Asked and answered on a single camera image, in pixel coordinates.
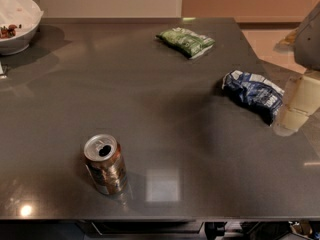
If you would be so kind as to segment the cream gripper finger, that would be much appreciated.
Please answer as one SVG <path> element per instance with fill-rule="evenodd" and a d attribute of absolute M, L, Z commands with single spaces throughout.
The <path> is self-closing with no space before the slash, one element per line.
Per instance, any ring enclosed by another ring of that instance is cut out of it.
<path fill-rule="evenodd" d="M 285 86 L 283 105 L 273 129 L 280 136 L 296 133 L 320 108 L 320 72 L 307 71 L 290 77 Z"/>

